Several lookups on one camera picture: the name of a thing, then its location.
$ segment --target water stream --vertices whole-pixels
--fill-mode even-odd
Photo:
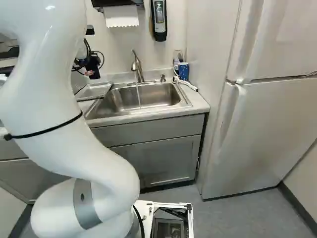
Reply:
[[[139,100],[139,107],[141,109],[141,100],[140,100],[140,94],[139,94],[139,86],[138,86],[138,82],[136,83],[136,88],[137,88],[137,94],[138,94],[138,100]]]

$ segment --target refrigerator handle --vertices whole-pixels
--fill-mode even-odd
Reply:
[[[241,115],[243,113],[244,105],[245,105],[245,100],[246,100],[246,95],[247,95],[247,90],[241,87],[238,84],[235,84],[239,91],[239,96],[236,101],[236,105],[234,107],[231,121],[227,130],[227,133],[225,135],[225,138],[222,142],[222,144],[219,147],[218,155],[221,153],[221,151],[226,150],[231,145],[231,140],[234,138],[234,134],[237,129],[238,122],[241,118]]]

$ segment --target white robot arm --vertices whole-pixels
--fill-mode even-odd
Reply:
[[[36,164],[73,177],[36,201],[31,225],[39,238],[124,238],[135,219],[138,175],[94,137],[71,91],[86,27],[84,0],[0,3],[0,32],[20,45],[0,89],[0,119]]]

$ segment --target paper towel dispenser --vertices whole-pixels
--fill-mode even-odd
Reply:
[[[142,5],[143,0],[92,0],[94,7],[122,6],[122,5]]]

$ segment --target black cable tie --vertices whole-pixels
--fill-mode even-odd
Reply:
[[[54,126],[54,127],[51,127],[49,129],[45,129],[45,130],[41,130],[41,131],[38,131],[38,132],[34,132],[34,133],[31,133],[31,134],[26,134],[26,135],[11,135],[11,134],[6,134],[3,136],[3,138],[6,140],[6,141],[10,141],[12,139],[24,139],[24,138],[30,138],[30,137],[34,137],[34,136],[37,136],[37,135],[43,135],[45,133],[48,133],[48,132],[51,132],[51,131],[54,131],[56,129],[59,129],[59,128],[62,128],[68,124],[71,124],[73,123],[74,121],[80,119],[80,117],[83,115],[83,111],[80,112],[79,115],[77,115],[76,117],[74,117],[73,119],[71,120],[68,120],[60,125],[57,125],[57,126]]]

